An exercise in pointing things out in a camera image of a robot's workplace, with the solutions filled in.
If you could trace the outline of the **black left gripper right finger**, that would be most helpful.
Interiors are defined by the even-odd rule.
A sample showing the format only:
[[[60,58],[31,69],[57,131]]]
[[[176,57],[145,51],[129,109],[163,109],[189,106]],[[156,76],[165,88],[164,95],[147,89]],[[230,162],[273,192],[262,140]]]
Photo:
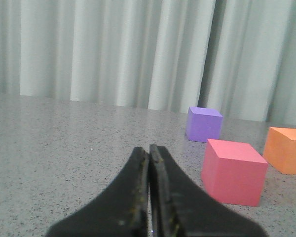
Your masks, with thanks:
[[[150,146],[149,182],[155,237],[267,236],[258,223],[206,194],[164,146]]]

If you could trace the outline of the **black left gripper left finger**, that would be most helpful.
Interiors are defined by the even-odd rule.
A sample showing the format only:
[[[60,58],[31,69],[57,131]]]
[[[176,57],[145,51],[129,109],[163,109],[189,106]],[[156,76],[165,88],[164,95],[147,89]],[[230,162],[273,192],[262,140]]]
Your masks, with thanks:
[[[145,237],[148,154],[135,147],[110,185],[85,207],[51,226],[48,237]]]

